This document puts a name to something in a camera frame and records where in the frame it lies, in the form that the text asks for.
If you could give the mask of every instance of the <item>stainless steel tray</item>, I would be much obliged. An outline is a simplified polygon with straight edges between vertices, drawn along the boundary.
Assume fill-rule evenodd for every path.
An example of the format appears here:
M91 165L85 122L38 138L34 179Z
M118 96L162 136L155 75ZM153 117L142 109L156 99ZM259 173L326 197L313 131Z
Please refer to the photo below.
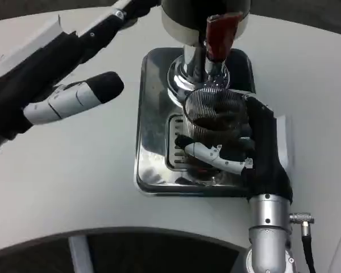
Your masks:
M239 176L220 172L209 180L195 179L188 172L186 156L175 148L175 136L181 131L181 125L176 128L175 123L182 118L182 109L168 96L167 73L182 52L181 48L157 48L143 60L136 183L141 190L155 195L244 197L247 190ZM233 49L226 64L230 71L235 71L231 75L231 89L255 91L251 64L244 52Z

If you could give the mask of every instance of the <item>floor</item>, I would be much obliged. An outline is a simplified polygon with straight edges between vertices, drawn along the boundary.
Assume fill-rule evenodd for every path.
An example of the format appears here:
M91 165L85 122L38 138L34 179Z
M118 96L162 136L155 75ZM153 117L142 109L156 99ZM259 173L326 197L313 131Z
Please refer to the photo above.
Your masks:
M114 0L0 0L0 20L47 11L110 6ZM341 0L254 0L252 13L341 34Z
M114 0L0 0L0 20L47 11L110 6ZM254 0L252 13L280 18L322 28L341 34L341 0ZM214 245L190 243L187 239L150 236L89 237L96 273L102 272L229 272L236 257L229 249ZM197 263L199 255L207 257ZM180 270L184 259L187 268ZM66 239L55 240L0 256L0 273L72 273L72 263Z

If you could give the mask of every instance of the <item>cable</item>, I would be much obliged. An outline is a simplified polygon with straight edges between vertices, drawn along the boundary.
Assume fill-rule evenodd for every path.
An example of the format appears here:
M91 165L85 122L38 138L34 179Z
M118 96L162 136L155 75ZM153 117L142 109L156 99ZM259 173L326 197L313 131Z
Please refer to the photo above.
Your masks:
M310 273L316 273L312 255L312 237L311 235L302 236L303 250L305 252L306 263Z

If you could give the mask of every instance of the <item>white tabletop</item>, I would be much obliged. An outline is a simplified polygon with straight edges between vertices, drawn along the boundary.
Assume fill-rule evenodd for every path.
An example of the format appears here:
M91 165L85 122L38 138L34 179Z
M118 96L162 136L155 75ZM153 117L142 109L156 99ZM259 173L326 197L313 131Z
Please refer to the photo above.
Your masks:
M104 11L60 12L63 28L81 30ZM53 15L0 21L0 54ZM116 71L126 85L119 98L34 127L0 148L0 249L68 231L118 227L187 231L249 246L246 200L148 197L134 186L140 67L151 49L169 46L179 44L153 10L65 79ZM341 238L341 35L251 16L234 47L249 55L261 99L292 118L293 210L317 219L316 269L327 272ZM306 272L298 227L293 250L297 268Z

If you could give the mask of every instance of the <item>robotic hand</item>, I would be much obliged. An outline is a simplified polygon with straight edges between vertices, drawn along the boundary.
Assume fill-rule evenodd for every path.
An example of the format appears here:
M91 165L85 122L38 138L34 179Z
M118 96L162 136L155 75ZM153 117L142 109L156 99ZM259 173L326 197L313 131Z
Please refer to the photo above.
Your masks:
M109 45L127 23L158 4L158 0L120 0L78 35L65 33L58 17L28 43L1 56L0 146L33 125L75 115L121 94L124 85L115 72L53 86Z
M290 250L290 224L302 225L302 241L310 272L314 273L308 213L289 213L293 192L288 176L290 159L286 140L286 118L275 118L274 112L255 94L244 96L251 139L255 148L243 162L221 158L222 146L208 148L192 138L180 135L176 145L186 154L216 168L240 175L247 188L252 226L251 248L246 256L246 271L251 273L295 272Z

